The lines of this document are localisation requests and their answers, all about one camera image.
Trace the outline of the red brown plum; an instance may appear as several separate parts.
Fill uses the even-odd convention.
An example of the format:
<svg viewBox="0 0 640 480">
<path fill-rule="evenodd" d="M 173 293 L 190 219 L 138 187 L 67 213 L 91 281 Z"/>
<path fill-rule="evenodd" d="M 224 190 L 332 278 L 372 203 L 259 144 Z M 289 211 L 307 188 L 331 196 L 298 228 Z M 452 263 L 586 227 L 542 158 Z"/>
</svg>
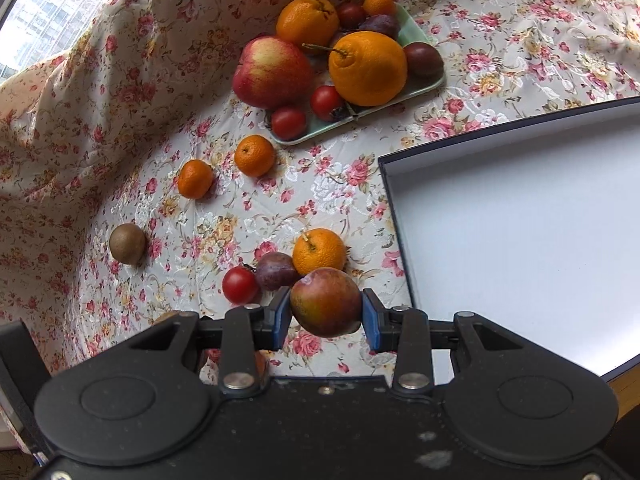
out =
<svg viewBox="0 0 640 480">
<path fill-rule="evenodd" d="M 305 275 L 292 287 L 290 304 L 299 325 L 314 336 L 334 338 L 360 326 L 361 292 L 340 270 L 320 268 Z"/>
</svg>

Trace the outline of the large brown kiwi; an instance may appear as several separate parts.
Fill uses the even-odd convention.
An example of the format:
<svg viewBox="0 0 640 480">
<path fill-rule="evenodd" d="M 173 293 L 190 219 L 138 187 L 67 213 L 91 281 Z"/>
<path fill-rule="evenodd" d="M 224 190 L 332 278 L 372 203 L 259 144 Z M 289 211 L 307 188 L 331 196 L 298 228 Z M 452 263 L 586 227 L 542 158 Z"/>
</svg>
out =
<svg viewBox="0 0 640 480">
<path fill-rule="evenodd" d="M 164 313 L 163 313 L 163 314 L 161 314 L 158 318 L 156 318 L 156 319 L 152 322 L 152 324 L 153 324 L 153 325 L 155 325 L 155 324 L 158 324 L 158 323 L 164 322 L 164 321 L 168 320 L 168 318 L 172 318 L 172 317 L 173 317 L 173 316 L 175 316 L 175 315 L 179 315 L 179 311 L 170 310 L 170 311 L 164 312 Z"/>
</svg>

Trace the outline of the red plum near kiwi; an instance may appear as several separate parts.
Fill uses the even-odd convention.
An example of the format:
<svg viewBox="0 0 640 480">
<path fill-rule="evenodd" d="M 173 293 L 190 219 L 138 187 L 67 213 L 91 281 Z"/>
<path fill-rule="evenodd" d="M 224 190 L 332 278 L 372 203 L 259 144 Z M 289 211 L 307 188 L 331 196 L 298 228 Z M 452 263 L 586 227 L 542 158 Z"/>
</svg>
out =
<svg viewBox="0 0 640 480">
<path fill-rule="evenodd" d="M 262 352 L 254 353 L 256 370 L 259 376 L 264 376 L 268 372 L 268 360 L 262 355 Z"/>
</svg>

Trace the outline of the tomato left of cluster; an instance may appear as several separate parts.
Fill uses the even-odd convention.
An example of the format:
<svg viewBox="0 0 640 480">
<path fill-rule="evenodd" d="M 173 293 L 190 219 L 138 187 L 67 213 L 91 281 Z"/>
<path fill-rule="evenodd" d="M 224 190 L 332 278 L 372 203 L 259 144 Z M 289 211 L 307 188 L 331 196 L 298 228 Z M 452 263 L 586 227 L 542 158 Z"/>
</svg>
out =
<svg viewBox="0 0 640 480">
<path fill-rule="evenodd" d="M 251 268 L 235 266 L 224 274 L 221 289 L 232 304 L 242 306 L 254 300 L 259 292 L 259 285 Z"/>
</svg>

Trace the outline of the orange with stem on cloth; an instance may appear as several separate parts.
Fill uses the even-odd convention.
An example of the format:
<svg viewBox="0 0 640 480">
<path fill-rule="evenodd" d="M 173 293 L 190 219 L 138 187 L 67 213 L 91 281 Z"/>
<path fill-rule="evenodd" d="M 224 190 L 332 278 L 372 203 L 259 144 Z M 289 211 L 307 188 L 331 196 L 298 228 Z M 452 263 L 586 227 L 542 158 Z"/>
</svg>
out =
<svg viewBox="0 0 640 480">
<path fill-rule="evenodd" d="M 299 235 L 292 252 L 292 260 L 299 275 L 304 276 L 320 268 L 343 270 L 347 250 L 341 237 L 331 230 L 318 228 Z"/>
</svg>

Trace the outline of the small kiwi far left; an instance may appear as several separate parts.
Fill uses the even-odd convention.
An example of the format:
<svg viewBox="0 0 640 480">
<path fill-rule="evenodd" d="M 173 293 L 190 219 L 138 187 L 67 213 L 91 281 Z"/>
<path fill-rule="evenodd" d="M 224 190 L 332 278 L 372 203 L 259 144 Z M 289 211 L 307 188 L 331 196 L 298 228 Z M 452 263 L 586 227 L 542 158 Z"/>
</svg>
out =
<svg viewBox="0 0 640 480">
<path fill-rule="evenodd" d="M 133 223 L 123 223 L 111 232 L 108 240 L 112 257 L 123 264 L 135 266 L 142 259 L 146 237 L 142 229 Z"/>
</svg>

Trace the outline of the black white-lined box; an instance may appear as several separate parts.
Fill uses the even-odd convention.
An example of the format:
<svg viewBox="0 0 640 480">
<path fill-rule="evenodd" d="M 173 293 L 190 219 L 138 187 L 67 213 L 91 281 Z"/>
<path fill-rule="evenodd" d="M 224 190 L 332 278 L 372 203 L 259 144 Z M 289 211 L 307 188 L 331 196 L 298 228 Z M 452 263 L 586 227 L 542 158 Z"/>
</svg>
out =
<svg viewBox="0 0 640 480">
<path fill-rule="evenodd" d="M 605 378 L 639 361 L 639 102 L 378 161 L 413 307 L 473 311 Z"/>
</svg>

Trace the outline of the floral tablecloth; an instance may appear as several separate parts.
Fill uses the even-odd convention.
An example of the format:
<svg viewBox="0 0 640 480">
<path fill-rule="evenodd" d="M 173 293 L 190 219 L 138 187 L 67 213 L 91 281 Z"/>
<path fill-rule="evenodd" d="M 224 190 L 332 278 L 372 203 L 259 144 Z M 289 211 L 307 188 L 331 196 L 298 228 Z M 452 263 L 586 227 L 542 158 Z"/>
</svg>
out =
<svg viewBox="0 0 640 480">
<path fill-rule="evenodd" d="M 404 306 L 381 156 L 639 92 L 639 0 L 397 0 L 442 54 L 444 86 L 279 148 L 254 180 L 233 154 L 264 116 L 231 77 L 290 1 L 103 0 L 70 46 L 2 84 L 1 318 L 27 325 L 51 373 L 170 310 L 220 318 L 224 274 L 306 229 L 337 232 L 356 281 Z M 214 170 L 199 200 L 178 191 L 191 159 Z M 108 247 L 123 223 L 146 237 L 135 266 Z"/>
</svg>

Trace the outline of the tomato tray left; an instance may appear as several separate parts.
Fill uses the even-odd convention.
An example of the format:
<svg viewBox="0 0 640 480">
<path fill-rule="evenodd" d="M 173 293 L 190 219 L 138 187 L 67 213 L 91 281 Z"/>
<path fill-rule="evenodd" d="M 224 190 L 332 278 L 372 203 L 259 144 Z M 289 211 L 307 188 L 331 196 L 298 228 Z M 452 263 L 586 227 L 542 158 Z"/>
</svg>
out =
<svg viewBox="0 0 640 480">
<path fill-rule="evenodd" d="M 297 107 L 281 107 L 271 114 L 271 131 L 280 140 L 291 141 L 307 130 L 305 113 Z"/>
</svg>

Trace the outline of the tomato tray middle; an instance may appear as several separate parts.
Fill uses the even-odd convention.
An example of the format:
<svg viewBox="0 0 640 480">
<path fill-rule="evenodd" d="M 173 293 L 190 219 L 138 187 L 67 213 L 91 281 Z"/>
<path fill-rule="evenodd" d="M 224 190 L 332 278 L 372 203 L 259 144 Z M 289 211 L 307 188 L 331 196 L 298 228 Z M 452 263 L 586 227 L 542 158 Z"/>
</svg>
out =
<svg viewBox="0 0 640 480">
<path fill-rule="evenodd" d="M 310 98 L 310 107 L 322 122 L 337 122 L 346 114 L 344 99 L 334 86 L 324 84 L 314 90 Z"/>
</svg>

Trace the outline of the red yellow apple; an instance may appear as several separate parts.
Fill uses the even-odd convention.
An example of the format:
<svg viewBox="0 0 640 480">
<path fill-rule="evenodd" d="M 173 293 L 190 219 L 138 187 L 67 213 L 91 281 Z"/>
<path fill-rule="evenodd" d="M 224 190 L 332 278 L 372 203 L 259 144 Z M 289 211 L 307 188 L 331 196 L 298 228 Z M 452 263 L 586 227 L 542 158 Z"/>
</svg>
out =
<svg viewBox="0 0 640 480">
<path fill-rule="evenodd" d="M 243 49 L 232 77 L 236 97 L 263 110 L 303 99 L 314 85 L 314 70 L 303 52 L 275 36 L 260 36 Z"/>
</svg>

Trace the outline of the dark plum tray right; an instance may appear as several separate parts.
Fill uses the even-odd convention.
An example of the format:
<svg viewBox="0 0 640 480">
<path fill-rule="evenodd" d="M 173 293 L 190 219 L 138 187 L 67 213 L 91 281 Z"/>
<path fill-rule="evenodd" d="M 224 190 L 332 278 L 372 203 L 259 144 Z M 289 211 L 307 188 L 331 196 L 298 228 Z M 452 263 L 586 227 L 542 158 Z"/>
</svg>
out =
<svg viewBox="0 0 640 480">
<path fill-rule="evenodd" d="M 413 42 L 404 47 L 408 69 L 414 76 L 433 78 L 444 73 L 444 61 L 438 51 L 426 42 Z"/>
</svg>

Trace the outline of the purple plum tray rear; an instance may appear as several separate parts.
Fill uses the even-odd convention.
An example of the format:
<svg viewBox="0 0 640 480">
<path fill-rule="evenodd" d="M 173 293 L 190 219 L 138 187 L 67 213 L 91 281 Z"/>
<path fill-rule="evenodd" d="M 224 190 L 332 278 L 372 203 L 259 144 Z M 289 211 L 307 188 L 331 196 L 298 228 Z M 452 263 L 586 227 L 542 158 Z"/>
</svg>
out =
<svg viewBox="0 0 640 480">
<path fill-rule="evenodd" d="M 393 15 L 376 14 L 366 18 L 358 27 L 360 32 L 378 32 L 396 40 L 400 25 Z"/>
</svg>

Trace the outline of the rear orange with stem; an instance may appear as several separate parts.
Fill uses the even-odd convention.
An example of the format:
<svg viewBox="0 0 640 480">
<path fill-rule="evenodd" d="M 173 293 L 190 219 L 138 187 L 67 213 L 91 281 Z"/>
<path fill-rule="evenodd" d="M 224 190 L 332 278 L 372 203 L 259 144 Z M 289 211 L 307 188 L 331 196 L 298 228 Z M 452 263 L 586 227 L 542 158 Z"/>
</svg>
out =
<svg viewBox="0 0 640 480">
<path fill-rule="evenodd" d="M 340 28 L 329 0 L 293 0 L 279 14 L 276 35 L 291 44 L 327 46 Z"/>
</svg>

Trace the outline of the dark cherry tomato tray rear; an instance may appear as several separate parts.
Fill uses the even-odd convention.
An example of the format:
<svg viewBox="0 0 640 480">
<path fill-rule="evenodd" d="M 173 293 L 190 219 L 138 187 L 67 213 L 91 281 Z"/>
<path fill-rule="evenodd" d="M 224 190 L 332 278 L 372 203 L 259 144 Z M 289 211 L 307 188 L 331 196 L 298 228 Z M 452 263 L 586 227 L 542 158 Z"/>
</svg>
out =
<svg viewBox="0 0 640 480">
<path fill-rule="evenodd" d="M 343 30 L 356 30 L 369 17 L 363 6 L 350 1 L 340 3 L 335 12 Z"/>
</svg>

